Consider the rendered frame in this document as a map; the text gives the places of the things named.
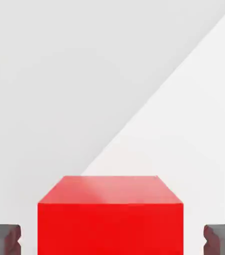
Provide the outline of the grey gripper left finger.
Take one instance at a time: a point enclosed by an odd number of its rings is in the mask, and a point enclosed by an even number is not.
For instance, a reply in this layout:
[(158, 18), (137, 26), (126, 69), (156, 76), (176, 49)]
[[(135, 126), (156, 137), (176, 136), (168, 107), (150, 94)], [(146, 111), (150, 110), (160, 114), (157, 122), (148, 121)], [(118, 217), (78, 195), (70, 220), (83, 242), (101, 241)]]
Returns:
[(20, 225), (0, 224), (0, 255), (21, 255)]

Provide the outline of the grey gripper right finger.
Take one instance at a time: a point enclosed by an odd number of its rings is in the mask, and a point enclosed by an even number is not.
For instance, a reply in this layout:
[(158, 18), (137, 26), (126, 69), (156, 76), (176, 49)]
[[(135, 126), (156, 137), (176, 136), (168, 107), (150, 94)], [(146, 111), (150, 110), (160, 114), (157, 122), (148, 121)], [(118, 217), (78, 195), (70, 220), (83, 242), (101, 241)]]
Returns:
[(225, 255), (225, 224), (204, 226), (204, 255)]

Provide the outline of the small red cube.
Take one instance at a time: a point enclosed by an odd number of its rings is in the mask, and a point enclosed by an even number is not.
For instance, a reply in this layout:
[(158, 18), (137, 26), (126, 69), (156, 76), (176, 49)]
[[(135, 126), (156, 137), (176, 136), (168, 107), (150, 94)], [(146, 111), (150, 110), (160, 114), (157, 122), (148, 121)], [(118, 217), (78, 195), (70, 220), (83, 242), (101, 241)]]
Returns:
[(37, 255), (184, 255), (184, 205), (157, 176), (65, 176), (37, 205)]

